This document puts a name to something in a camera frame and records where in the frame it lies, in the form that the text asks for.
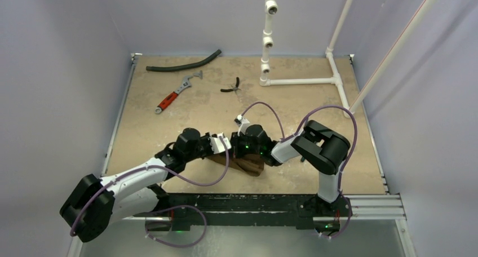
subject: wrench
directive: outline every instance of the wrench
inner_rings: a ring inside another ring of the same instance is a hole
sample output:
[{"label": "wrench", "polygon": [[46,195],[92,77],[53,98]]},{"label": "wrench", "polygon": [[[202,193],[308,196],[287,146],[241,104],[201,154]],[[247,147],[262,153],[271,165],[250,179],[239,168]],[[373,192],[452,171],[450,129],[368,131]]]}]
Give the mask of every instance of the wrench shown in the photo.
[{"label": "wrench", "polygon": [[183,82],[181,86],[179,86],[179,88],[176,91],[170,93],[166,98],[164,98],[163,101],[161,101],[161,103],[156,107],[154,112],[156,114],[160,114],[163,110],[167,108],[167,106],[169,106],[176,99],[176,97],[178,97],[178,95],[182,91],[184,91],[184,89],[192,87],[191,81],[189,80],[192,79],[193,77],[198,77],[202,79],[202,70],[199,71],[198,73],[192,74],[191,76],[185,76],[183,78]]}]

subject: robotic arm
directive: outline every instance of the robotic arm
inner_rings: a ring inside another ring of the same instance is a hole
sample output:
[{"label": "robotic arm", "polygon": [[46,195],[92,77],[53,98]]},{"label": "robotic arm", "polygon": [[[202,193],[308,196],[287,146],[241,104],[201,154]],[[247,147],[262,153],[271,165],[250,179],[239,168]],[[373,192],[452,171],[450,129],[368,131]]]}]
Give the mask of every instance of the robotic arm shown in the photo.
[{"label": "robotic arm", "polygon": [[350,148],[345,137],[311,120],[298,134],[275,141],[261,125],[251,125],[241,115],[234,121],[239,129],[230,140],[223,134],[201,136],[196,129],[188,128],[172,148],[167,145],[139,166],[102,178],[93,174],[83,177],[63,204],[60,215],[72,227],[72,234],[83,242],[91,241],[110,223],[164,208],[161,200],[165,192],[157,183],[177,175],[190,161],[220,153],[234,158],[259,154],[269,166],[303,156],[319,171],[317,196],[326,203],[337,200],[338,171]]}]

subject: brown cloth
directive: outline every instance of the brown cloth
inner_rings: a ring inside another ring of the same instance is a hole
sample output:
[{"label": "brown cloth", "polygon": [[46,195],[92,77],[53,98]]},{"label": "brown cloth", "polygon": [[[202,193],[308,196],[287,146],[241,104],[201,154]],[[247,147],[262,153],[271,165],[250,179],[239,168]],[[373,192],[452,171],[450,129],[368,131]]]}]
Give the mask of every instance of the brown cloth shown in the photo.
[{"label": "brown cloth", "polygon": [[[214,154],[207,159],[225,166],[224,154]],[[229,167],[244,171],[251,176],[259,176],[264,170],[264,161],[260,159],[258,154],[247,154],[243,158],[230,158]]]}]

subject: black hose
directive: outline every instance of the black hose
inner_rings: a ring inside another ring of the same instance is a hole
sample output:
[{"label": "black hose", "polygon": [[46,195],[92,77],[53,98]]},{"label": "black hose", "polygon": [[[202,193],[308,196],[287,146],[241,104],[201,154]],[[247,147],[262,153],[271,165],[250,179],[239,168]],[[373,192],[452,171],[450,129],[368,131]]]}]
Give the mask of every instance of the black hose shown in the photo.
[{"label": "black hose", "polygon": [[221,50],[216,50],[215,53],[211,54],[209,57],[205,58],[202,61],[198,61],[192,64],[177,65],[175,67],[146,67],[146,71],[150,72],[176,72],[181,70],[192,69],[196,67],[201,67],[210,63],[212,60],[216,59],[217,56],[221,54]]}]

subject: white wall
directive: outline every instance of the white wall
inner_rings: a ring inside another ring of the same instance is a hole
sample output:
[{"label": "white wall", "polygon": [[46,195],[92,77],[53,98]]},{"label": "white wall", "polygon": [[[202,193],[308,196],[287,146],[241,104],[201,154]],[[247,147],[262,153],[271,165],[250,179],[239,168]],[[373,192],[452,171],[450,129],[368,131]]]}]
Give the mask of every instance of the white wall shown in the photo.
[{"label": "white wall", "polygon": [[[264,0],[105,0],[129,49],[145,54],[260,55]],[[336,55],[355,53],[385,0],[356,0]],[[271,55],[324,55],[345,0],[277,0]]]},{"label": "white wall", "polygon": [[0,255],[66,256],[59,215],[101,170],[130,65],[101,0],[0,0]]},{"label": "white wall", "polygon": [[[361,86],[422,0],[387,0],[356,52]],[[438,0],[365,100],[419,256],[476,256],[478,0]]]}]

